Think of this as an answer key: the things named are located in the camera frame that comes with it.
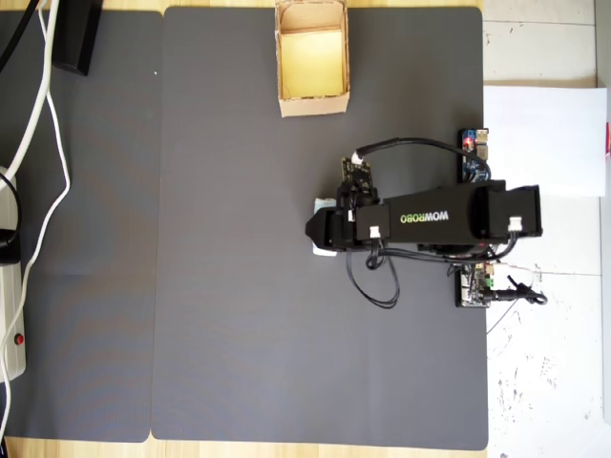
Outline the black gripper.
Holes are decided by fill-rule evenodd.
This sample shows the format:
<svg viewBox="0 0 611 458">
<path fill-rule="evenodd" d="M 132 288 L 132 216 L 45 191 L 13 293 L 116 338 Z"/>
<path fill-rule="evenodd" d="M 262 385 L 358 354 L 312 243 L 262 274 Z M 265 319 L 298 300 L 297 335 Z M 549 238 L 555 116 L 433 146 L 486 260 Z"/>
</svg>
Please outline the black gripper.
<svg viewBox="0 0 611 458">
<path fill-rule="evenodd" d="M 371 247 L 371 241 L 357 239 L 357 210 L 379 202 L 380 198 L 375 187 L 364 190 L 359 185 L 343 183 L 336 193 L 336 207 L 330 220 L 329 240 L 327 233 L 329 209 L 319 209 L 307 221 L 305 234 L 317 249 L 329 249 L 331 244 L 340 251 L 365 251 Z"/>
</svg>

